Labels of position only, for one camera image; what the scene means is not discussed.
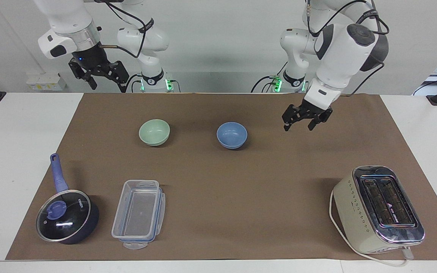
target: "blue bowl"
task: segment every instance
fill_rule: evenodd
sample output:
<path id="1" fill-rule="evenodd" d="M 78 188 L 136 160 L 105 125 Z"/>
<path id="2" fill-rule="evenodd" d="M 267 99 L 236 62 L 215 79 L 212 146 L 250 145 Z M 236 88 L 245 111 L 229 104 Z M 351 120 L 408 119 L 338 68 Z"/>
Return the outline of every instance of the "blue bowl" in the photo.
<path id="1" fill-rule="evenodd" d="M 217 138 L 223 147 L 234 150 L 246 142 L 247 130 L 237 122 L 227 122 L 218 128 Z"/>

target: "brown paper mat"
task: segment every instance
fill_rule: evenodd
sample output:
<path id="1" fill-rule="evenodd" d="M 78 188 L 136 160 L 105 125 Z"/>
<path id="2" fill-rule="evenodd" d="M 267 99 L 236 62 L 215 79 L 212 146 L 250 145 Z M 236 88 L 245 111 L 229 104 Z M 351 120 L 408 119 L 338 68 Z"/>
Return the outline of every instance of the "brown paper mat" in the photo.
<path id="1" fill-rule="evenodd" d="M 378 164 L 399 176 L 425 227 L 425 242 L 412 248 L 415 258 L 437 260 L 437 196 L 380 97 L 340 98 L 327 123 L 309 132 L 302 121 L 286 133 L 281 115 L 301 100 L 299 94 L 85 94 L 58 152 L 70 188 L 99 206 L 99 224 L 77 245 L 38 237 L 35 217 L 55 191 L 48 171 L 6 259 L 362 259 L 330 222 L 328 200 L 353 168 Z M 162 147 L 139 140 L 149 119 L 171 126 Z M 239 151 L 217 142 L 226 121 L 248 130 Z M 161 234 L 135 251 L 111 236 L 129 179 L 157 180 L 167 198 Z"/>

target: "power cord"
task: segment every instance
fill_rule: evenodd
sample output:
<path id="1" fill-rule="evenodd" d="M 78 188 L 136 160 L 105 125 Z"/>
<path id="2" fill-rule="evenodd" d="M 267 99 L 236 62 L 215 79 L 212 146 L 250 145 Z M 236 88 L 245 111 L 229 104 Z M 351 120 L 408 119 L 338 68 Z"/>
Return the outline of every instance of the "power cord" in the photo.
<path id="1" fill-rule="evenodd" d="M 355 3 L 367 3 L 366 2 L 366 0 L 354 0 L 354 1 L 351 1 L 351 2 L 348 2 L 347 4 L 345 4 L 343 7 L 341 7 L 340 9 L 338 9 L 336 12 L 335 12 L 335 14 L 333 14 L 333 16 L 331 16 L 330 17 L 330 19 L 328 19 L 328 21 L 321 27 L 321 29 L 319 30 L 319 31 L 317 31 L 317 32 L 312 32 L 311 31 L 311 27 L 310 27 L 310 14 L 311 14 L 311 0 L 307 0 L 307 25 L 308 25 L 308 31 L 309 31 L 309 33 L 312 35 L 312 36 L 314 36 L 314 37 L 318 37 L 319 36 L 319 34 L 323 31 L 323 29 L 325 28 L 325 27 L 327 27 L 328 26 L 328 24 L 333 20 L 333 18 L 335 18 L 343 9 L 345 9 L 346 7 L 348 7 L 348 6 L 350 6 L 350 5 L 353 5 L 353 4 L 355 4 Z M 378 31 L 372 31 L 373 33 L 375 33 L 375 34 L 379 34 L 379 35 L 387 35 L 387 34 L 389 34 L 389 32 L 390 32 L 390 29 L 389 29 L 389 26 L 387 26 L 387 24 L 385 24 L 385 22 L 382 20 L 382 19 L 380 19 L 380 17 L 378 16 L 378 15 L 375 15 L 374 16 L 375 17 L 375 19 L 376 19 L 376 21 L 377 21 L 377 25 L 378 25 Z M 381 31 L 381 29 L 380 29 L 380 25 L 379 25 L 379 23 L 381 23 L 384 27 L 385 27 L 385 29 L 386 29 L 386 31 Z"/>
<path id="2" fill-rule="evenodd" d="M 178 85 L 178 91 L 181 93 L 182 89 L 180 88 L 180 83 L 177 80 L 171 80 L 170 83 L 176 83 Z"/>
<path id="3" fill-rule="evenodd" d="M 286 64 L 288 64 L 288 62 L 286 62 L 286 63 L 283 65 L 283 67 L 281 68 L 281 70 L 279 70 L 279 72 L 276 74 L 276 76 L 279 76 L 279 74 L 281 74 L 281 71 L 283 71 L 283 69 L 286 67 Z M 270 84 L 269 87 L 267 88 L 266 93 L 269 92 L 269 88 L 271 88 L 273 82 L 274 82 L 274 80 L 271 81 L 271 84 Z"/>
<path id="4" fill-rule="evenodd" d="M 128 81 L 127 81 L 127 83 L 126 83 L 126 89 L 125 89 L 126 91 L 127 91 L 128 87 L 129 87 L 130 82 L 131 82 L 132 79 L 135 78 L 135 77 L 142 77 L 142 75 L 141 75 L 141 74 L 134 74 L 134 75 L 130 76 L 129 79 L 128 79 Z"/>
<path id="5" fill-rule="evenodd" d="M 373 71 L 369 76 L 367 76 L 367 78 L 365 78 L 363 81 L 362 81 L 362 83 L 360 83 L 359 84 L 359 86 L 357 86 L 357 88 L 355 88 L 355 90 L 352 92 L 352 93 L 350 93 L 350 94 L 348 94 L 348 95 L 341 95 L 342 97 L 352 97 L 355 93 L 357 93 L 357 91 L 362 87 L 362 85 L 364 85 L 364 83 L 371 77 L 371 76 L 373 76 L 375 73 L 377 73 L 380 69 L 382 69 L 384 66 L 385 66 L 385 64 L 384 64 L 384 62 L 383 61 L 380 61 L 380 60 L 378 60 L 378 59 L 376 59 L 375 57 L 373 57 L 379 64 L 380 64 L 380 67 L 378 68 L 378 69 L 375 69 L 375 71 Z"/>
<path id="6" fill-rule="evenodd" d="M 319 34 L 323 31 L 323 29 L 324 28 L 326 28 L 326 26 L 328 26 L 328 24 L 333 20 L 333 18 L 335 18 L 343 9 L 345 9 L 346 7 L 348 7 L 348 6 L 350 6 L 350 5 L 352 5 L 352 4 L 355 4 L 355 3 L 359 3 L 359 2 L 362 2 L 362 3 L 367 3 L 366 2 L 366 0 L 354 0 L 354 1 L 351 1 L 351 2 L 348 2 L 347 4 L 345 4 L 343 7 L 341 7 L 340 9 L 338 9 L 336 12 L 335 12 L 335 14 L 332 16 L 332 17 L 330 17 L 330 19 L 322 26 L 322 28 L 319 30 L 319 31 L 317 31 L 317 32 L 312 32 L 311 31 L 311 28 L 310 28 L 310 23 L 309 23 L 309 21 L 310 21 L 310 13 L 311 13 L 311 0 L 307 0 L 307 25 L 308 25 L 308 31 L 309 31 L 309 33 L 312 35 L 312 36 L 314 36 L 314 37 L 318 37 L 319 36 Z"/>
<path id="7" fill-rule="evenodd" d="M 373 9 L 374 9 L 374 10 L 377 10 L 377 7 L 375 7 L 375 2 L 374 2 L 374 0 L 371 0 L 371 3 L 372 3 L 372 7 L 373 7 Z M 376 20 L 376 21 L 377 21 L 377 29 L 380 30 L 380 22 L 379 22 L 378 20 Z"/>
<path id="8" fill-rule="evenodd" d="M 269 85 L 269 87 L 267 88 L 266 93 L 269 92 L 269 88 L 271 88 L 271 85 L 273 85 L 273 83 L 266 83 L 266 84 L 262 87 L 261 93 L 264 93 L 264 89 L 265 89 L 266 86 L 268 86 L 268 85 Z"/>
<path id="9" fill-rule="evenodd" d="M 254 87 L 252 88 L 252 90 L 250 91 L 250 93 L 253 93 L 253 92 L 254 92 L 254 89 L 256 88 L 256 86 L 257 86 L 261 81 L 263 81 L 263 80 L 265 80 L 265 79 L 274 79 L 274 76 L 265 76 L 265 77 L 262 77 L 259 81 L 257 81 L 257 83 L 255 83 L 255 85 L 254 85 Z"/>
<path id="10" fill-rule="evenodd" d="M 130 85 L 130 92 L 134 93 L 134 84 L 135 83 L 141 83 L 141 80 L 137 80 L 137 81 L 133 81 L 132 84 Z"/>
<path id="11" fill-rule="evenodd" d="M 143 38 L 141 40 L 141 45 L 139 46 L 139 51 L 137 52 L 136 55 L 133 55 L 129 50 L 127 50 L 125 48 L 122 48 L 119 45 L 101 45 L 101 48 L 119 49 L 119 50 L 122 50 L 122 51 L 128 53 L 129 55 L 131 55 L 134 58 L 138 58 L 139 55 L 141 54 L 142 50 L 143 50 L 144 39 L 146 38 L 146 24 L 141 19 L 139 19 L 138 17 L 136 17 L 136 16 L 130 14 L 129 12 L 126 12 L 125 10 L 122 10 L 119 7 L 116 7 L 115 5 L 111 4 L 109 2 L 109 0 L 102 0 L 102 1 L 104 3 L 106 3 L 106 5 L 109 7 L 109 9 L 112 10 L 112 12 L 114 12 L 114 14 L 117 15 L 117 17 L 119 17 L 121 20 L 125 21 L 122 17 L 119 16 L 119 14 L 117 14 L 117 12 L 115 10 L 117 10 L 117 11 L 123 13 L 123 14 L 126 14 L 127 16 L 129 16 L 129 17 L 139 21 L 141 24 L 143 24 L 144 31 L 143 31 Z"/>
<path id="12" fill-rule="evenodd" d="M 437 80 L 435 80 L 435 81 L 432 82 L 432 83 L 427 83 L 426 85 L 421 86 L 420 88 L 416 89 L 416 91 L 414 91 L 414 93 L 413 93 L 412 95 L 416 95 L 416 93 L 417 93 L 421 88 L 424 88 L 424 87 L 426 87 L 426 86 L 428 86 L 428 85 L 432 85 L 433 83 L 437 83 Z"/>
<path id="13" fill-rule="evenodd" d="M 364 258 L 367 258 L 367 259 L 371 259 L 372 261 L 376 261 L 376 262 L 378 262 L 378 263 L 381 263 L 381 264 L 385 264 L 385 265 L 388 265 L 388 266 L 393 266 L 393 267 L 403 267 L 403 266 L 406 266 L 406 264 L 408 263 L 408 261 L 410 260 L 410 259 L 414 259 L 414 256 L 412 255 L 412 252 L 411 252 L 411 248 L 410 247 L 404 247 L 404 249 L 402 250 L 402 253 L 404 254 L 404 261 L 401 263 L 401 264 L 393 264 L 393 263 L 389 263 L 389 262 L 386 262 L 386 261 L 382 261 L 382 260 L 379 260 L 379 259 L 375 259 L 374 257 L 371 257 L 371 256 L 368 256 L 368 255 L 366 255 L 366 254 L 363 254 L 363 253 L 360 253 L 360 252 L 358 252 L 357 250 L 355 250 L 354 249 L 354 247 L 352 247 L 352 245 L 350 244 L 350 242 L 348 242 L 348 240 L 347 240 L 347 237 L 345 237 L 345 235 L 343 235 L 343 233 L 342 233 L 342 231 L 340 230 L 340 228 L 338 227 L 338 224 L 336 224 L 336 221 L 335 221 L 335 219 L 333 219 L 333 215 L 332 215 L 332 205 L 333 205 L 333 191 L 332 191 L 332 193 L 330 194 L 330 210 L 329 210 L 329 212 L 330 212 L 330 220 L 332 221 L 332 223 L 333 223 L 333 225 L 335 225 L 335 228 L 338 230 L 338 233 L 340 233 L 340 235 L 341 235 L 341 237 L 343 238 L 343 240 L 345 241 L 345 243 L 347 243 L 347 245 L 355 252 L 355 253 L 357 253 L 358 255 L 360 255 L 360 256 L 362 256 L 362 257 L 364 257 Z"/>

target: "plastic food container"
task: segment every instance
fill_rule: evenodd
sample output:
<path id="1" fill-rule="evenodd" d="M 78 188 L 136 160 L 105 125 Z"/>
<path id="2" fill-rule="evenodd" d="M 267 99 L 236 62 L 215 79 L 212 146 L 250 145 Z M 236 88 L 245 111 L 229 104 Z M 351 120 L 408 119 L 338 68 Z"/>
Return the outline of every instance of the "plastic food container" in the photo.
<path id="1" fill-rule="evenodd" d="M 112 237 L 128 249 L 141 249 L 161 230 L 165 216 L 165 194 L 154 180 L 129 180 L 123 186 Z"/>

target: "white table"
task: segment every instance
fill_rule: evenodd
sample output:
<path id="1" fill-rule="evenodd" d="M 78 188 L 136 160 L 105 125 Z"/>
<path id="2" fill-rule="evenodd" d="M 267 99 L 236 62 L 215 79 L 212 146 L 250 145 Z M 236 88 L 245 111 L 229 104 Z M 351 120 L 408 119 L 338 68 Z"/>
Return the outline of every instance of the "white table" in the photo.
<path id="1" fill-rule="evenodd" d="M 79 272 L 416 272 L 437 261 L 390 268 L 372 261 L 327 259 L 223 261 L 4 261 L 82 94 L 8 93 L 0 102 L 0 272 L 54 268 Z M 437 107 L 424 97 L 382 96 L 437 194 Z"/>

